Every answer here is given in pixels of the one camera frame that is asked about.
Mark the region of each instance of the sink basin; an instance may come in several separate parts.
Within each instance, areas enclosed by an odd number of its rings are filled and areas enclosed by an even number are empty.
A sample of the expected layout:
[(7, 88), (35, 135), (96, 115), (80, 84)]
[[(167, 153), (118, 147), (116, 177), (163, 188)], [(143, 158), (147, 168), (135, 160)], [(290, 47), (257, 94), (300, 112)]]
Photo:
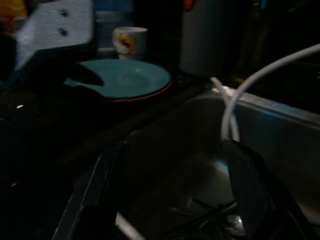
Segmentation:
[[(220, 140), (224, 109), (213, 89), (128, 137), (120, 212), (148, 239), (192, 219), (172, 209), (201, 215), (234, 201)], [(236, 116), (241, 141), (318, 224), (320, 116), (250, 94), (240, 99)]]

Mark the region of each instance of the teal plate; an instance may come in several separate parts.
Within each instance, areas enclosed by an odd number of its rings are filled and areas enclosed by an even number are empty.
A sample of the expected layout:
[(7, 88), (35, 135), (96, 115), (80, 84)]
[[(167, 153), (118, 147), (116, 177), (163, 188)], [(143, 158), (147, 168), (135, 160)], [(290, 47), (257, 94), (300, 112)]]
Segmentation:
[(71, 79), (67, 79), (64, 84), (71, 87), (83, 86), (108, 98), (126, 99), (149, 95), (170, 82), (170, 75), (166, 70), (143, 61), (101, 59), (81, 64), (98, 74), (104, 85), (96, 86)]

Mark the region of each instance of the cup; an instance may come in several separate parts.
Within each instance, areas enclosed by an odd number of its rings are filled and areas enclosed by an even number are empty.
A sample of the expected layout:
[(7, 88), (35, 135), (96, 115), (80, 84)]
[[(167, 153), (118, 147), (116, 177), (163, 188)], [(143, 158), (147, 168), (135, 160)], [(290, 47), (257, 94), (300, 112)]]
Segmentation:
[(113, 31), (112, 42), (120, 59), (141, 61), (146, 54), (148, 29), (122, 26)]

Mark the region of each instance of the white object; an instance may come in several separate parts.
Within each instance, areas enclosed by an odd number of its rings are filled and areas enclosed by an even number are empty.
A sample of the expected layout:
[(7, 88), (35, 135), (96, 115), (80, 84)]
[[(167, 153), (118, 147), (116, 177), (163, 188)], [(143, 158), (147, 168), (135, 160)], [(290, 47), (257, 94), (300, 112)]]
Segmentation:
[[(230, 100), (229, 100), (228, 95), (226, 94), (226, 91), (225, 91), (223, 85), (216, 77), (212, 77), (212, 78), (210, 78), (210, 80), (211, 80), (211, 82), (213, 82), (213, 84), (216, 86), (216, 88), (221, 93), (224, 104), (227, 107)], [(230, 127), (231, 127), (232, 139), (240, 142), (240, 135), (239, 135), (237, 119), (234, 114), (232, 114), (232, 116), (231, 116)]]
[(120, 59), (142, 60), (146, 54), (148, 29), (122, 26), (113, 31), (112, 41)]
[(315, 54), (317, 52), (320, 52), (320, 44), (305, 48), (301, 51), (295, 52), (291, 55), (285, 56), (267, 66), (260, 69), (259, 71), (252, 74), (250, 77), (248, 77), (236, 90), (235, 96), (229, 101), (228, 105), (226, 106), (224, 110), (224, 114), (222, 117), (222, 124), (221, 124), (221, 139), (222, 141), (224, 139), (229, 138), (229, 125), (230, 120), (233, 115), (234, 109), (237, 104), (237, 100), (240, 98), (240, 96), (256, 81), (261, 79), (262, 77), (268, 75), (269, 73), (283, 67), (284, 65), (287, 65), (289, 63), (292, 63), (294, 61), (297, 61), (299, 59), (305, 58), (309, 55)]

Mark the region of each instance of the mug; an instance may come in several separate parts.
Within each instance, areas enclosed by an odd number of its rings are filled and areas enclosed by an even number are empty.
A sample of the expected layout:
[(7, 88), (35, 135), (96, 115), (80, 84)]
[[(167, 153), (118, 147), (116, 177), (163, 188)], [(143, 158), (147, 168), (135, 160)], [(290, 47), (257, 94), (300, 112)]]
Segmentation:
[(120, 59), (142, 60), (146, 54), (148, 29), (122, 26), (113, 31), (112, 42)]

